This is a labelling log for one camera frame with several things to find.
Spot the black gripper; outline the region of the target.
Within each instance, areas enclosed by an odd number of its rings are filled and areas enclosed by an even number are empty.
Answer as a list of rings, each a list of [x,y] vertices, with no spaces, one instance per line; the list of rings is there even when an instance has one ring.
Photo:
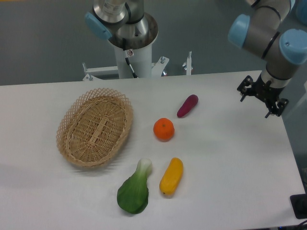
[[[240,102],[243,102],[246,96],[255,96],[263,101],[268,109],[265,118],[268,118],[270,115],[280,117],[288,105],[289,100],[285,98],[279,99],[279,94],[285,88],[284,86],[281,88],[273,88],[272,84],[272,80],[265,82],[261,74],[255,82],[250,75],[247,75],[237,88],[237,91],[241,95]]]

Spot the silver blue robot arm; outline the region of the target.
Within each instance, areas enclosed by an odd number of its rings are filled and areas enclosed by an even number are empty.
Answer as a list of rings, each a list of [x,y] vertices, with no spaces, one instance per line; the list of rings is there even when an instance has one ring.
[[[289,101],[280,93],[298,68],[307,60],[307,34],[303,30],[278,31],[291,13],[293,0],[249,0],[252,16],[239,15],[233,22],[228,41],[266,61],[257,80],[246,76],[237,90],[242,98],[254,96],[264,102],[267,115],[281,116]]]

